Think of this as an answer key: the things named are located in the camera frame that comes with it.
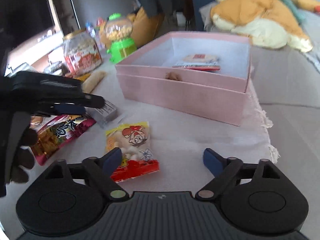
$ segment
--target snack packet in box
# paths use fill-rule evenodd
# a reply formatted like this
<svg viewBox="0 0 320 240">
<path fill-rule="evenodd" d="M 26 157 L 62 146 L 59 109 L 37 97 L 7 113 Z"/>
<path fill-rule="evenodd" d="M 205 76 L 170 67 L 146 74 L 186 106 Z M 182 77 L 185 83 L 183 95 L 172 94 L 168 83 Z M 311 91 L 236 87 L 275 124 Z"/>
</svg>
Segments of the snack packet in box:
<svg viewBox="0 0 320 240">
<path fill-rule="evenodd" d="M 60 115 L 45 124 L 37 133 L 38 141 L 31 147 L 37 162 L 44 165 L 57 150 L 78 138 L 96 121 L 79 115 Z"/>
<path fill-rule="evenodd" d="M 121 124 L 106 131 L 106 136 L 106 152 L 115 147 L 122 151 L 122 163 L 111 175 L 115 182 L 159 171 L 159 163 L 150 150 L 149 122 Z"/>
</svg>

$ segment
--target jar label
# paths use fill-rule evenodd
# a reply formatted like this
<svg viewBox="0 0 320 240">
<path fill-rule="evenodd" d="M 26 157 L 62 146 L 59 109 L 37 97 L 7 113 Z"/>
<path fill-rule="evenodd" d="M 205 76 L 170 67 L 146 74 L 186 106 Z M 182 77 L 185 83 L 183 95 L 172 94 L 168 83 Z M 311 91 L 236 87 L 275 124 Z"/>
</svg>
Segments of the jar label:
<svg viewBox="0 0 320 240">
<path fill-rule="evenodd" d="M 96 44 L 65 56 L 65 60 L 69 71 L 73 74 L 84 74 L 102 63 Z"/>
</svg>

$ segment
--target gold jar lid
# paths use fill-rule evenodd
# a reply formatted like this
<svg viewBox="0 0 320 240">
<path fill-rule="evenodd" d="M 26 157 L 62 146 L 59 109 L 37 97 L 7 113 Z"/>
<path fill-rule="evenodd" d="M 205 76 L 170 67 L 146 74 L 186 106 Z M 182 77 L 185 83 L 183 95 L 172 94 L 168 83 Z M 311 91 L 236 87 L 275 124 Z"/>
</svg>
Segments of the gold jar lid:
<svg viewBox="0 0 320 240">
<path fill-rule="evenodd" d="M 70 40 L 71 38 L 73 38 L 74 36 L 78 35 L 79 33 L 83 33 L 85 32 L 87 29 L 86 28 L 82 28 L 80 30 L 77 30 L 73 33 L 69 33 L 67 34 L 66 36 L 63 37 L 63 40 L 66 41 L 66 40 Z"/>
</svg>

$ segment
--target green lid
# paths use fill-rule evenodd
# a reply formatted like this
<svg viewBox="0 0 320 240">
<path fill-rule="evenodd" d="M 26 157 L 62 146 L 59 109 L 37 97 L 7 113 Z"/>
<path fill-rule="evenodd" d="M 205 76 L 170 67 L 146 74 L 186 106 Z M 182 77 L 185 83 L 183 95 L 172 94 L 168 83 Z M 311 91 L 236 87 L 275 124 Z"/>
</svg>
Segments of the green lid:
<svg viewBox="0 0 320 240">
<path fill-rule="evenodd" d="M 121 17 L 120 13 L 114 13 L 113 15 L 110 15 L 109 20 L 114 20 L 120 17 Z"/>
</svg>

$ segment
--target plastic jar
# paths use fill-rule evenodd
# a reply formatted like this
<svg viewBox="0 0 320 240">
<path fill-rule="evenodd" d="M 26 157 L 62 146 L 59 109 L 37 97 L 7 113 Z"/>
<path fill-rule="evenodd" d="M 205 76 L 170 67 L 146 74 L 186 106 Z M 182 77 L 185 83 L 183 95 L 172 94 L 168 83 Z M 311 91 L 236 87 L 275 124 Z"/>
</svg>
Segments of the plastic jar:
<svg viewBox="0 0 320 240">
<path fill-rule="evenodd" d="M 133 30 L 131 21 L 115 13 L 109 17 L 104 27 L 104 33 L 110 41 L 120 41 L 129 38 Z"/>
<path fill-rule="evenodd" d="M 86 29 L 64 36 L 63 41 L 64 58 L 73 75 L 82 75 L 101 65 L 102 59 L 98 46 Z"/>
</svg>

